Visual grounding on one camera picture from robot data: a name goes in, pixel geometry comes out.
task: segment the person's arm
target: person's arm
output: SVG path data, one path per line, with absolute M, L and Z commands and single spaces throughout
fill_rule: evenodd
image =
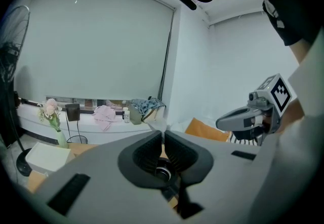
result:
M 298 63 L 300 64 L 306 57 L 311 45 L 309 42 L 301 39 L 293 45 L 289 46 L 294 53 Z M 298 99 L 293 100 L 287 107 L 281 118 L 281 126 L 277 132 L 283 132 L 291 123 L 301 119 L 304 116 L 304 111 Z
M 300 64 L 306 57 L 311 45 L 309 42 L 305 41 L 304 39 L 301 39 L 289 47 L 294 53 L 298 63 Z
M 294 33 L 292 29 L 286 27 L 279 17 L 275 17 L 273 14 L 270 14 L 266 9 L 265 3 L 263 3 L 263 10 L 268 15 L 268 18 L 277 31 L 278 35 L 282 38 L 285 46 L 289 46 L 292 52 L 294 53 L 298 63 L 300 64 L 303 59 L 306 57 L 308 50 L 311 45 L 301 39 L 297 34 Z M 285 113 L 281 118 L 281 126 L 277 130 L 278 133 L 283 132 L 287 126 L 293 122 L 301 119 L 304 116 L 304 111 L 300 105 L 298 99 L 293 100 L 287 107 Z

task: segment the small bottle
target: small bottle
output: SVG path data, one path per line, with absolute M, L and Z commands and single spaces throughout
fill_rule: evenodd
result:
M 123 108 L 123 119 L 125 119 L 125 112 L 128 111 L 128 108 L 127 107 L 124 107 Z
M 131 112 L 129 110 L 125 111 L 125 115 L 124 115 L 124 122 L 125 123 L 129 123 L 130 122 L 130 118 L 131 118 Z
M 121 107 L 123 108 L 123 119 L 124 119 L 124 115 L 125 115 L 124 107 L 126 107 L 126 101 L 125 100 L 123 100 L 121 102 Z

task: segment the wooden table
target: wooden table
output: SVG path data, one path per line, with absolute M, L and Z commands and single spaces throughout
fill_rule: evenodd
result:
M 69 149 L 72 150 L 72 153 L 77 157 L 81 155 L 83 152 L 88 151 L 98 145 L 89 145 L 89 144 L 81 144 L 81 143 L 69 143 Z M 164 145 L 162 145 L 162 154 L 160 157 L 168 158 L 166 153 L 164 152 Z M 37 188 L 41 185 L 41 183 L 46 179 L 46 176 L 33 171 L 30 173 L 28 178 L 28 190 L 31 193 L 34 193 Z

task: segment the black cable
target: black cable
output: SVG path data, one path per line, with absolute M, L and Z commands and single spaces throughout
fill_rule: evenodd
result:
M 85 136 L 80 135 L 80 132 L 79 132 L 79 121 L 76 122 L 76 128 L 77 128 L 78 135 L 75 135 L 75 136 L 72 136 L 71 137 L 70 128 L 69 128 L 69 121 L 67 120 L 66 112 L 65 112 L 65 118 L 66 118 L 67 130 L 69 132 L 69 139 L 66 142 L 72 143 L 72 142 L 69 142 L 69 140 L 71 140 L 74 137 L 79 137 L 80 138 L 80 143 L 82 144 L 81 137 L 84 137 L 86 139 L 86 144 L 88 144 L 88 139 Z

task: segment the flower vase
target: flower vase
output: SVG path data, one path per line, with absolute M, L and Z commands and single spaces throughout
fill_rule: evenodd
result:
M 61 130 L 56 132 L 56 137 L 57 137 L 57 141 L 59 142 L 59 146 L 61 148 L 69 148 L 64 133 Z

